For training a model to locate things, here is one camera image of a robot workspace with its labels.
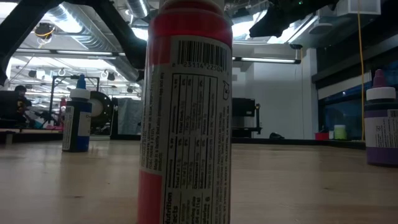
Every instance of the nutrition facts label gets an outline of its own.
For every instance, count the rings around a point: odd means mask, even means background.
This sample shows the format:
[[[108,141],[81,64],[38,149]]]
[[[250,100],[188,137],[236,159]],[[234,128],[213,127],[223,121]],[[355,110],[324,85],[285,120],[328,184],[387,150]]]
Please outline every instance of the nutrition facts label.
[[[160,223],[227,224],[231,50],[204,37],[171,45],[174,63],[146,80],[141,170],[162,177]]]

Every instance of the purple cap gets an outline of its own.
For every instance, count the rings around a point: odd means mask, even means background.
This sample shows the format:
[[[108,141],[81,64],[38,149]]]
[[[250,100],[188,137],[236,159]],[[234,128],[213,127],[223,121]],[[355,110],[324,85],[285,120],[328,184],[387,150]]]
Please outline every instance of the purple cap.
[[[378,69],[376,71],[376,74],[373,79],[373,88],[379,88],[379,87],[386,87],[386,79],[384,78],[384,72],[381,69]]]

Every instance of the red bottle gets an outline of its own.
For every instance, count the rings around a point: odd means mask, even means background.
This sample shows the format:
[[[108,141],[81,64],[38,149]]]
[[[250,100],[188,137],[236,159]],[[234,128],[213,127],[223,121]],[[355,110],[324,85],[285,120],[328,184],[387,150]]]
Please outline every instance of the red bottle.
[[[229,223],[232,30],[210,1],[149,27],[138,224]]]

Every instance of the white wall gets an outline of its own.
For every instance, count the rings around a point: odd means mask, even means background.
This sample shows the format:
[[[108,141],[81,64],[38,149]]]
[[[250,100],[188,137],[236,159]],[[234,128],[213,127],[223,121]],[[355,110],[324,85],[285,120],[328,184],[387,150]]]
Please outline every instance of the white wall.
[[[261,105],[263,130],[254,138],[268,138],[277,132],[286,139],[314,139],[318,99],[311,76],[317,72],[316,51],[306,53],[302,65],[253,63],[245,81],[233,82],[233,97],[254,98]]]

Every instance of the duct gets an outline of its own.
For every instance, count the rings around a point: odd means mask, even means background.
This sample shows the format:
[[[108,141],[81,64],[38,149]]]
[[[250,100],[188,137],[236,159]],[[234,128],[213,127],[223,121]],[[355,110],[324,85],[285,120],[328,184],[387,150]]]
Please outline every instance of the duct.
[[[135,19],[141,19],[150,13],[147,0],[127,0],[127,5]]]
[[[77,32],[72,36],[88,50],[99,52],[117,52],[117,48],[104,36],[93,21],[81,10],[79,6],[62,3],[49,10],[50,19],[65,32]],[[130,82],[136,82],[138,71],[134,69],[127,59],[118,57],[116,60],[105,60],[114,65],[118,72]]]

